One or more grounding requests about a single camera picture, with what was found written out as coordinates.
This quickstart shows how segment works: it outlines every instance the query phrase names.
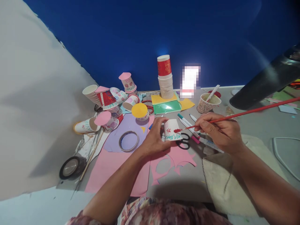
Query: black scissors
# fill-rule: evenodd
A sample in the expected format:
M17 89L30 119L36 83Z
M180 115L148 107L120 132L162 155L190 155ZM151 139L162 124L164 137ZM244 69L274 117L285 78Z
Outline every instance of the black scissors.
M190 136L188 136L186 133L181 133L181 136L183 136L183 135L187 136L187 138L183 138L183 139L181 139L181 140L176 141L176 144L177 144L178 147L180 147L181 149L183 149L183 150L188 150L188 149L190 148L190 144L189 144L188 142L184 142L184 141L190 140ZM187 145L187 147L182 147L182 146L180 146L180 144L185 144L185 145Z

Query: yellow paper circle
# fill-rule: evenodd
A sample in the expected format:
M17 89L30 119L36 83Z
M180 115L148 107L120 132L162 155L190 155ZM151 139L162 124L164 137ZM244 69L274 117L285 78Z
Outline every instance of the yellow paper circle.
M144 103L135 104L132 109L131 113L135 118L142 118L147 114L147 106Z

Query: person's right hand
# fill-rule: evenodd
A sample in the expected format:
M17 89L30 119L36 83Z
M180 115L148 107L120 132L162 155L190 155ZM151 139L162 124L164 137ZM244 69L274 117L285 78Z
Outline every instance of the person's right hand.
M240 126L235 120L223 120L216 123L209 123L208 121L224 118L225 116L209 112L202 114L195 122L195 131L201 130L212 137L213 142L221 150L235 154L242 151L245 147Z

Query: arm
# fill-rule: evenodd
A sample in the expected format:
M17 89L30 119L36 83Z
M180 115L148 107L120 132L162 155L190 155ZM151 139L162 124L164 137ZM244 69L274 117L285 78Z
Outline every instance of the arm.
M275 173L249 148L234 120L208 123L222 115L207 113L197 121L195 131L208 133L214 143L231 155L233 165L245 182L256 206L272 225L300 224L300 193Z
M90 216L104 224L113 224L117 220L147 158L171 147L171 141L163 142L160 135L161 124L167 120L165 117L155 118L144 142L100 188L84 208L84 216Z

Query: hand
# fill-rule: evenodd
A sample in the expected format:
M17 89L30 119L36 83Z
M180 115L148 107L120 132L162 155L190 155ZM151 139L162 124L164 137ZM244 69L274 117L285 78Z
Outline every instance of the hand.
M201 130L212 137L213 142L223 151L235 154L244 149L240 126L235 120L223 120L216 123L208 121L224 118L225 116L209 112L201 115L195 122L195 131Z
M146 155L150 156L155 153L165 151L171 147L171 141L162 141L160 134L162 123L168 121L166 117L156 117L154 119L152 128L147 134L139 149Z

